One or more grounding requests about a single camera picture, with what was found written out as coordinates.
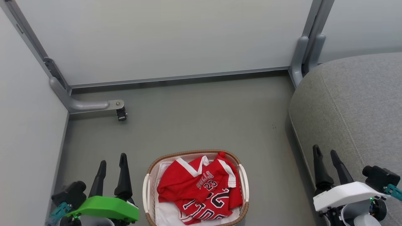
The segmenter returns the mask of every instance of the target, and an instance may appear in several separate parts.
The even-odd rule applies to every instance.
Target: black caster
[[[124,121],[127,119],[127,113],[125,112],[125,107],[117,109],[116,113],[117,113],[117,118],[119,119],[119,121]]]

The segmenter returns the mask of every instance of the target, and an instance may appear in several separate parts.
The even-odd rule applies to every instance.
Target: basket handle
[[[144,205],[145,213],[150,210],[150,204],[148,200],[150,199],[150,174],[148,173],[144,178],[144,183],[142,184],[142,204]]]
[[[246,202],[248,202],[248,198],[250,196],[250,189],[248,187],[246,170],[241,164],[239,164],[239,168],[240,168],[240,182],[242,184],[242,190],[243,190],[243,198],[246,200]]]

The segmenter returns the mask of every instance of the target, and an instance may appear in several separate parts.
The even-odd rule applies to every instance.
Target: wicker basket
[[[177,158],[182,158],[186,162],[190,162],[198,157],[207,156],[209,160],[215,159],[219,152],[225,152],[225,158],[228,159],[237,169],[239,178],[240,178],[240,186],[243,197],[243,206],[240,207],[240,215],[239,217],[229,223],[219,224],[217,226],[233,226],[239,223],[245,216],[248,210],[248,197],[249,197],[249,188],[248,188],[248,180],[247,174],[241,165],[239,159],[232,153],[224,151],[224,150],[195,150],[188,152],[179,152],[175,154],[169,154],[162,156],[155,160],[147,171],[147,175],[145,176],[143,187],[142,187],[142,201],[144,204],[144,210],[146,213],[147,220],[151,226],[158,226],[155,222],[155,197],[156,197],[156,178],[158,176],[159,168],[161,164],[164,163],[172,163]]]

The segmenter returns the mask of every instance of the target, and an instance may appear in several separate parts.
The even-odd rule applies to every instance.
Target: gray floor
[[[125,152],[140,207],[135,225],[145,226],[142,182],[155,159],[186,150],[225,149],[248,174],[250,208],[239,225],[321,224],[312,212],[312,185],[288,118],[294,88],[286,74],[142,87],[74,95],[123,99],[129,118],[118,122],[115,112],[71,117],[56,188],[82,180],[88,194],[100,161],[106,160],[104,195],[112,196],[119,156]]]

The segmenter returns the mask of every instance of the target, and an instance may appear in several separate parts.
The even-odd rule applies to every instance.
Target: gray ottoman
[[[366,165],[402,176],[402,53],[363,55],[316,67],[297,87],[289,115],[313,182],[314,144],[337,185],[332,149],[355,181],[364,182]],[[402,202],[390,198],[386,204],[388,214],[381,224],[402,226]]]

